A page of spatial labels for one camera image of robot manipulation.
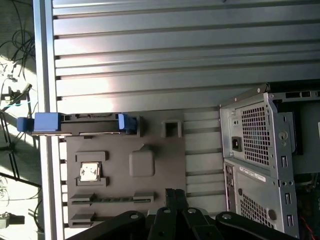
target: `black cable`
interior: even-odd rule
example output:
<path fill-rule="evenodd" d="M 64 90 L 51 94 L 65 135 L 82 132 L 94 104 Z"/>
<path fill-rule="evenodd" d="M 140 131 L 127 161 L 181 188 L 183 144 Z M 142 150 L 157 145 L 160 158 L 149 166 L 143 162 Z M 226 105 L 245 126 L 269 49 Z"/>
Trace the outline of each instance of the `black cable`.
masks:
<path fill-rule="evenodd" d="M 38 191 L 35 195 L 33 195 L 33 196 L 31 196 L 31 197 L 28 197 L 28 198 L 0 200 L 0 202 L 5 202 L 5 201 L 9 201 L 9 202 L 11 202 L 11 201 L 24 201 L 24 200 L 37 199 L 37 198 L 39 197 L 38 195 L 39 195 L 39 193 L 41 192 L 41 190 L 42 190 L 42 188 L 40 187 L 40 188 L 39 188 L 39 191 Z"/>
<path fill-rule="evenodd" d="M 18 3 L 18 4 L 25 4 L 25 5 L 28 5 L 29 7 L 33 8 L 32 4 L 30 4 L 28 2 L 19 1 L 19 0 L 11 0 L 11 1 Z"/>
<path fill-rule="evenodd" d="M 12 4 L 13 4 L 13 6 L 14 6 L 14 8 L 15 8 L 15 11 L 16 11 L 16 14 L 17 14 L 17 16 L 18 16 L 19 24 L 20 24 L 20 29 L 21 29 L 21 33 L 22 33 L 22 32 L 23 32 L 23 27 L 22 27 L 22 21 L 21 21 L 20 13 L 19 13 L 19 11 L 18 11 L 17 5 L 15 4 L 15 1 L 14 1 L 14 0 L 11 0 L 11 2 L 12 2 Z M 24 42 L 25 42 L 25 36 L 24 36 L 24 34 L 22 34 L 22 43 L 24 43 Z"/>
<path fill-rule="evenodd" d="M 41 199 L 38 204 L 36 205 L 34 211 L 33 211 L 33 220 L 35 222 L 35 225 L 37 226 L 37 228 L 39 229 L 39 232 L 41 233 L 44 233 L 45 230 L 40 226 L 39 222 L 37 221 L 37 211 L 38 211 L 38 208 L 40 206 L 40 204 L 43 202 L 43 200 Z"/>

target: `cable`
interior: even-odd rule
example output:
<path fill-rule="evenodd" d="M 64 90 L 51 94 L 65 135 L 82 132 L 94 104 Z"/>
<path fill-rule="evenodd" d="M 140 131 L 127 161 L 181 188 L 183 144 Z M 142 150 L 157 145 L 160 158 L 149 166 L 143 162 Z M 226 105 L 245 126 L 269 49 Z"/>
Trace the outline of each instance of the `cable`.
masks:
<path fill-rule="evenodd" d="M 41 200 L 38 202 L 38 204 L 36 205 L 36 207 L 35 207 L 35 209 L 34 209 L 34 211 L 33 211 L 33 220 L 34 220 L 34 222 L 35 222 L 35 225 L 36 225 L 37 228 L 39 229 L 39 232 L 44 233 L 45 230 L 40 226 L 40 224 L 39 224 L 38 221 L 37 221 L 37 211 L 38 211 L 38 208 L 39 208 L 39 206 L 40 206 L 40 204 L 41 204 L 42 202 L 43 202 L 43 200 L 41 199 Z"/>
<path fill-rule="evenodd" d="M 24 4 L 24 5 L 28 5 L 29 7 L 33 8 L 32 4 L 28 3 L 28 2 L 24 2 L 24 1 L 19 1 L 19 0 L 11 0 L 12 2 L 18 3 L 18 4 Z"/>
<path fill-rule="evenodd" d="M 300 216 L 300 219 L 303 221 L 306 229 L 308 229 L 308 231 L 309 231 L 309 233 L 310 233 L 310 235 L 311 235 L 311 239 L 312 239 L 312 240 L 316 240 L 316 237 L 315 237 L 315 235 L 314 235 L 314 231 L 309 227 L 307 221 L 306 221 L 302 216 Z"/>
<path fill-rule="evenodd" d="M 39 193 L 41 192 L 41 190 L 42 190 L 42 188 L 40 187 L 40 189 L 39 189 L 39 191 L 35 194 L 35 195 L 33 195 L 33 196 L 31 196 L 31 197 L 28 197 L 28 198 L 21 198 L 21 199 L 9 199 L 9 202 L 11 202 L 11 201 L 24 201 L 24 200 L 32 200 L 32 199 L 37 199 L 39 196 Z"/>
<path fill-rule="evenodd" d="M 0 106 L 1 106 L 1 102 L 2 102 L 2 93 L 4 91 L 4 85 L 5 85 L 5 82 L 8 80 L 9 78 L 6 78 L 5 80 L 3 80 L 2 82 L 2 85 L 1 85 L 1 92 L 0 92 Z"/>

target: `gray panel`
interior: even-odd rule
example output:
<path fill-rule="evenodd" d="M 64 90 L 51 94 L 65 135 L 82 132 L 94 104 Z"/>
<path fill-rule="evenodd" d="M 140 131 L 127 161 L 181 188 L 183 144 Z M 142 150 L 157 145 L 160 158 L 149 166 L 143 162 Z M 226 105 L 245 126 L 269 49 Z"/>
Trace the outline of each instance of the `gray panel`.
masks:
<path fill-rule="evenodd" d="M 205 153 L 186 156 L 186 172 L 221 172 L 223 157 L 218 153 Z"/>
<path fill-rule="evenodd" d="M 147 61 L 166 61 L 180 59 L 198 59 L 205 57 L 235 57 L 235 56 L 259 56 L 295 53 L 302 51 L 320 50 L 320 43 L 287 43 L 280 45 L 263 45 L 263 46 L 239 46 L 224 48 L 190 48 L 190 49 L 161 49 L 159 51 L 128 51 L 128 52 L 108 52 L 108 53 L 91 53 L 82 57 L 77 55 L 60 56 L 55 60 L 57 68 L 77 67 L 77 66 L 94 66 L 103 64 L 121 64 L 121 63 L 138 63 Z"/>
<path fill-rule="evenodd" d="M 190 7 L 208 7 L 208 6 L 225 6 L 236 7 L 239 4 L 263 4 L 263 3 L 285 3 L 285 2 L 301 2 L 301 0 L 237 0 L 222 2 L 220 0 L 161 0 L 161 1 L 134 1 L 127 0 L 114 2 L 110 0 L 77 0 L 64 1 L 54 0 L 54 15 L 73 15 L 87 13 L 110 13 L 118 11 L 136 11 L 136 10 L 153 10 L 153 9 L 172 9 L 172 8 L 190 8 Z"/>
<path fill-rule="evenodd" d="M 186 186 L 186 193 L 201 193 L 201 192 L 225 192 L 225 182 L 209 182 L 209 183 L 197 183 L 188 184 Z"/>
<path fill-rule="evenodd" d="M 293 181 L 278 181 L 255 171 L 252 165 L 243 161 L 224 161 L 234 166 L 236 213 L 298 237 L 297 199 Z M 290 194 L 289 202 L 286 202 L 286 194 Z M 270 210 L 274 211 L 275 219 L 269 215 Z M 288 216 L 292 216 L 293 225 L 288 224 Z"/>
<path fill-rule="evenodd" d="M 228 57 L 213 57 L 206 59 L 192 59 L 179 61 L 161 61 L 161 62 L 139 62 L 127 64 L 109 64 L 87 67 L 64 67 L 57 68 L 55 74 L 57 76 L 67 75 L 84 75 L 84 74 L 99 74 L 99 73 L 115 73 L 115 72 L 130 72 L 130 71 L 159 71 L 163 69 L 184 69 L 184 68 L 200 68 L 200 67 L 221 67 L 234 66 L 239 64 L 267 64 L 277 58 L 277 62 L 297 62 L 297 61 L 316 61 L 320 59 L 320 51 L 309 53 L 287 53 L 273 54 L 263 56 L 228 56 Z"/>
<path fill-rule="evenodd" d="M 209 214 L 227 210 L 225 195 L 187 197 L 187 201 L 190 207 L 205 209 Z"/>
<path fill-rule="evenodd" d="M 238 84 L 265 83 L 316 79 L 320 76 L 318 63 L 266 65 L 246 68 L 228 68 L 199 71 L 159 72 L 134 75 L 86 76 L 86 78 L 56 81 L 57 96 L 77 96 L 107 92 L 131 92 L 199 87 L 225 87 Z M 237 95 L 232 90 L 228 97 Z"/>
<path fill-rule="evenodd" d="M 320 24 L 191 30 L 147 34 L 95 35 L 54 41 L 55 55 L 102 53 L 129 50 L 311 41 L 320 38 Z"/>
<path fill-rule="evenodd" d="M 95 95 L 66 97 L 57 102 L 60 113 L 106 113 L 106 112 L 130 112 L 169 110 L 184 108 L 205 108 L 217 106 L 221 101 L 232 97 L 234 93 L 240 94 L 248 88 L 216 89 L 216 90 L 190 90 L 164 92 L 148 92 L 145 94 L 122 94 L 120 96 Z"/>
<path fill-rule="evenodd" d="M 203 151 L 220 149 L 220 132 L 193 133 L 185 135 L 186 151 Z"/>
<path fill-rule="evenodd" d="M 216 182 L 224 182 L 224 180 L 225 180 L 225 177 L 223 173 L 186 177 L 187 184 L 216 183 Z"/>
<path fill-rule="evenodd" d="M 295 174 L 320 172 L 319 159 L 319 127 L 320 102 L 307 103 L 301 106 L 301 132 L 303 155 L 293 155 L 293 171 Z"/>
<path fill-rule="evenodd" d="M 183 112 L 132 112 L 130 115 L 140 116 L 145 122 L 147 128 L 142 137 L 101 134 L 90 139 L 66 138 L 69 224 L 74 222 L 71 219 L 75 214 L 86 211 L 94 212 L 98 217 L 111 217 L 130 210 L 147 212 L 149 209 L 161 208 L 166 199 L 165 188 L 186 189 L 185 139 L 178 136 L 163 138 L 160 127 L 165 120 L 183 122 Z M 129 171 L 130 154 L 144 144 L 154 153 L 155 172 L 153 176 L 133 177 Z M 102 159 L 105 152 L 109 158 Z M 80 175 L 81 163 L 89 161 L 100 162 L 101 176 L 109 179 L 107 186 L 98 181 L 76 181 Z M 93 193 L 99 199 L 132 197 L 137 193 L 154 193 L 156 197 L 147 203 L 110 202 L 94 203 L 91 206 L 72 204 L 71 198 L 74 195 Z"/>
<path fill-rule="evenodd" d="M 320 4 L 308 5 L 159 12 L 147 14 L 75 17 L 53 20 L 55 35 L 120 32 L 149 29 L 227 27 L 228 25 L 281 21 L 316 20 Z"/>

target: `power supply unit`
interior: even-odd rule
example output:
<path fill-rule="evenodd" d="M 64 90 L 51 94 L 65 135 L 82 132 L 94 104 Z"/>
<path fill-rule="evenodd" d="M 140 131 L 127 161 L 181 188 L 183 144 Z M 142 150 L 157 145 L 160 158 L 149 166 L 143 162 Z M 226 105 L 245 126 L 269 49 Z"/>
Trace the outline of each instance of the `power supply unit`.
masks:
<path fill-rule="evenodd" d="M 267 83 L 219 107 L 228 209 L 298 237 L 295 176 L 320 172 L 320 82 Z"/>

